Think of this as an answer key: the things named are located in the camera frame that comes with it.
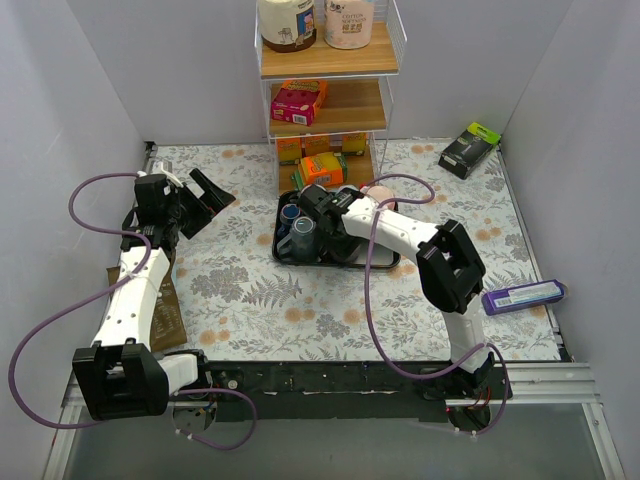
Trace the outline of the slate blue mug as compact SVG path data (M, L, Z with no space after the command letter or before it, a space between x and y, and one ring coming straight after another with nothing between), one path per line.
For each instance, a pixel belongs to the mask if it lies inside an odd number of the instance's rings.
M315 263L319 252L316 222L308 216L297 218L289 233L278 242L276 251L285 262Z

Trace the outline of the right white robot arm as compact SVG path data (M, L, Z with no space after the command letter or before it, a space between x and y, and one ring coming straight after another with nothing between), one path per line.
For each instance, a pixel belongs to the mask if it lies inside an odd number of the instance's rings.
M475 397L489 384L494 355L487 345L480 315L486 268L464 227L449 220L425 223L395 211L398 198L383 186L328 191L309 185L297 204L319 230L333 255L352 252L360 242L396 252L416 266L426 299L445 321L450 345L448 367L414 374L395 364L377 337L383 361L399 375L445 396Z

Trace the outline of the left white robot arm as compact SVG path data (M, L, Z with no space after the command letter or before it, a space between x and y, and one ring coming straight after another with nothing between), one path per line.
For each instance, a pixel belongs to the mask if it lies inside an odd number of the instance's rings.
M235 200L199 169L189 175L201 194L169 173L135 177L135 202L119 233L117 287L91 346L77 349L72 360L95 420L157 416L180 390L193 400L212 390L202 352L162 355L151 347L153 315L179 239L193 238Z

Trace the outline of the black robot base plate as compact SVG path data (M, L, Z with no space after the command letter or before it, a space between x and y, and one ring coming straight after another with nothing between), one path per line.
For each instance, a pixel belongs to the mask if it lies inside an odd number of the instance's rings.
M461 369L432 380L445 361L403 361L404 377L382 361L208 361L200 379L173 394L212 404L220 422L260 420L416 419L445 423L450 402L472 426L488 421L493 401L511 398L503 367Z

